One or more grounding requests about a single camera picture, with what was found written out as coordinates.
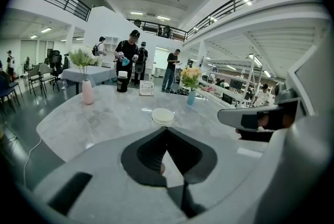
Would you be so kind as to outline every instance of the vase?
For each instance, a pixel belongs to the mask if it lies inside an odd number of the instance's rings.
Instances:
[[[94,102],[93,88],[90,80],[82,81],[82,101],[85,104],[92,104]]]
[[[196,94],[196,92],[194,90],[189,92],[188,99],[187,99],[187,104],[193,105],[193,103],[195,101],[195,94]]]

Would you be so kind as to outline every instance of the black cap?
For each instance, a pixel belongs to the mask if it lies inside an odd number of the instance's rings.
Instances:
[[[138,30],[133,30],[130,34],[131,37],[137,37],[139,38],[140,37],[140,33]]]

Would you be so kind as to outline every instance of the blue jeans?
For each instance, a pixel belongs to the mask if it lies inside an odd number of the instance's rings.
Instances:
[[[174,81],[174,73],[175,73],[174,70],[166,69],[165,77],[164,77],[163,83],[162,83],[162,90],[165,90],[167,81],[168,81],[167,89],[171,88],[171,85]]]

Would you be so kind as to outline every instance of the gray tablecloth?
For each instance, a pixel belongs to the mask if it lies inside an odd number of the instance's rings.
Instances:
[[[114,77],[116,77],[115,69],[97,66],[87,67],[87,79],[90,80],[93,87],[95,87],[97,83],[107,81]],[[62,73],[62,80],[65,82],[65,86],[71,85],[68,81],[81,83],[84,78],[85,76],[80,72],[79,68],[69,68],[63,70]]]

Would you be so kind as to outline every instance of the white label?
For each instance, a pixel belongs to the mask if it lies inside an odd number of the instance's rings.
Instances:
[[[139,84],[139,95],[154,96],[154,83],[151,81],[141,80]]]

